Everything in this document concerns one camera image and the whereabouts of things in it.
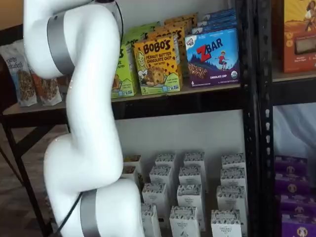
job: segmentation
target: white tea box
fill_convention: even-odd
[[[179,185],[177,192],[179,206],[195,206],[200,231],[206,231],[205,202],[201,184]]]
[[[200,237],[196,207],[173,206],[170,225],[173,237]]]
[[[245,169],[245,174],[247,176],[246,159],[243,153],[237,153],[235,155],[222,156],[222,167],[230,168],[233,166],[241,167]]]
[[[166,184],[146,183],[142,194],[144,203],[156,205],[160,227],[169,228],[170,204]]]
[[[201,167],[199,165],[185,165],[180,168],[180,184],[201,184]]]
[[[205,159],[204,159],[204,152],[196,152],[196,153],[186,153],[184,155],[184,165],[199,165],[201,167],[201,178],[203,187],[205,191],[208,193],[208,178],[205,169]]]
[[[141,204],[145,237],[161,237],[156,205]]]
[[[247,200],[247,178],[245,169],[241,167],[229,167],[221,169],[221,185],[239,185],[245,188],[246,211],[248,214],[248,200]]]
[[[211,227],[214,237],[241,237],[237,210],[212,210]]]
[[[170,205],[175,204],[176,190],[173,184],[172,168],[169,165],[154,165],[149,174],[152,183],[165,183]]]
[[[124,166],[134,166],[136,168],[140,187],[143,188],[146,175],[142,165],[141,155],[126,156],[124,157],[123,161]]]
[[[218,209],[239,211],[242,235],[248,236],[245,188],[238,185],[218,186],[216,197]]]

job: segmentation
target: robotic arm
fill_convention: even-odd
[[[45,152],[46,189],[58,225],[83,193],[64,237],[143,237],[138,188],[119,180],[123,161],[111,107],[119,30],[106,7],[89,2],[24,1],[32,69],[44,79],[74,72],[66,100],[71,134],[56,138]]]

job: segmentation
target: bobo's oat bar box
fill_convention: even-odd
[[[180,91],[182,71],[176,35],[137,42],[134,53],[142,95]]]
[[[239,82],[236,28],[190,35],[185,40],[192,87]]]

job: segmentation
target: child illustration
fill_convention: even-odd
[[[314,0],[310,1],[310,3],[306,7],[306,14],[304,17],[304,21],[307,21],[305,31],[316,30],[315,26],[315,5],[316,2]]]
[[[225,51],[222,51],[221,55],[218,56],[216,59],[219,59],[218,63],[220,65],[222,65],[222,70],[225,70],[226,69],[226,65],[227,65],[227,62],[225,60],[228,60],[228,59],[225,58]]]

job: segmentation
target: purple box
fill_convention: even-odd
[[[307,159],[277,155],[275,156],[275,171],[307,176]]]
[[[309,179],[306,176],[276,173],[276,194],[310,194]]]
[[[281,211],[296,212],[316,216],[316,196],[281,195]]]
[[[315,237],[316,217],[282,214],[282,237]]]

